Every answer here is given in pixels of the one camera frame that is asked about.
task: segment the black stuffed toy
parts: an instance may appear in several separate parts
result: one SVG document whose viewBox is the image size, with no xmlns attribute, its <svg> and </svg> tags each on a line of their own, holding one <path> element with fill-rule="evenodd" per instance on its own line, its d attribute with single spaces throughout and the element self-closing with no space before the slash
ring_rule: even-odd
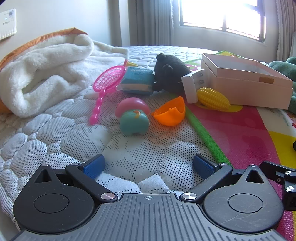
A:
<svg viewBox="0 0 296 241">
<path fill-rule="evenodd" d="M 154 67 L 155 81 L 153 91 L 166 90 L 170 93 L 184 92 L 181 77 L 190 73 L 189 68 L 180 59 L 173 55 L 160 53 L 156 56 Z"/>
</svg>

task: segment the cardboard box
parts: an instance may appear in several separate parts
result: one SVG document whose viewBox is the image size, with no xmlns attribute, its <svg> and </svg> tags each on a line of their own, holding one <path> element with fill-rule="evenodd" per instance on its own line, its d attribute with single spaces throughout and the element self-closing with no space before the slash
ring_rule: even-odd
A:
<svg viewBox="0 0 296 241">
<path fill-rule="evenodd" d="M 288 109 L 293 81 L 258 61 L 202 54 L 206 86 L 224 94 L 230 104 Z"/>
</svg>

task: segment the bed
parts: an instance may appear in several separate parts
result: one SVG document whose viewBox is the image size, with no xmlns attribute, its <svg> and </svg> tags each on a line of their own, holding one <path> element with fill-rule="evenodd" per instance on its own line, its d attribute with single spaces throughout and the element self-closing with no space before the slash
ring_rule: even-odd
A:
<svg viewBox="0 0 296 241">
<path fill-rule="evenodd" d="M 129 49 L 130 61 L 152 70 L 159 53 L 173 54 L 182 61 L 199 59 L 202 53 L 217 53 L 173 46 L 134 46 Z M 10 228 L 7 222 L 6 226 L 0 227 L 3 233 L 0 240 L 9 240 L 17 233 L 12 213 L 14 200 L 43 163 L 52 168 L 64 168 L 102 153 L 106 166 L 97 182 L 119 198 L 122 193 L 180 195 L 203 181 L 193 170 L 194 155 L 201 153 L 214 162 L 215 159 L 186 119 L 178 126 L 165 127 L 150 116 L 146 135 L 126 137 L 121 133 L 114 111 L 117 103 L 129 96 L 120 91 L 108 95 L 102 105 L 100 123 L 94 126 L 88 125 L 88 116 L 97 99 L 92 87 L 35 118 L 0 115 L 0 199 L 3 212 L 11 219 Z M 142 98 L 151 111 L 171 99 L 165 92 L 137 97 Z"/>
</svg>

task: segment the black gripper base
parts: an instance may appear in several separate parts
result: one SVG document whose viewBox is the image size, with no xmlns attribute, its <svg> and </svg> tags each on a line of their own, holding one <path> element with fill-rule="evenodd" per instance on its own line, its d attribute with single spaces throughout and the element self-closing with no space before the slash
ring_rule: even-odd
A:
<svg viewBox="0 0 296 241">
<path fill-rule="evenodd" d="M 220 240 L 284 241 L 275 230 L 243 235 L 211 223 L 195 203 L 185 203 L 174 194 L 123 194 L 113 203 L 100 205 L 94 217 L 80 228 L 57 235 L 23 231 L 16 241 L 154 241 Z"/>
</svg>

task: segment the window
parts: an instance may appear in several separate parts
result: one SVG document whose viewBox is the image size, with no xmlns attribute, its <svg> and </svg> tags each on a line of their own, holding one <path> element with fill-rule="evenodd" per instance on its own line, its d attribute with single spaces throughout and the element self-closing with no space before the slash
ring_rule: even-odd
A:
<svg viewBox="0 0 296 241">
<path fill-rule="evenodd" d="M 262 0 L 179 0 L 180 25 L 212 28 L 264 41 Z"/>
</svg>

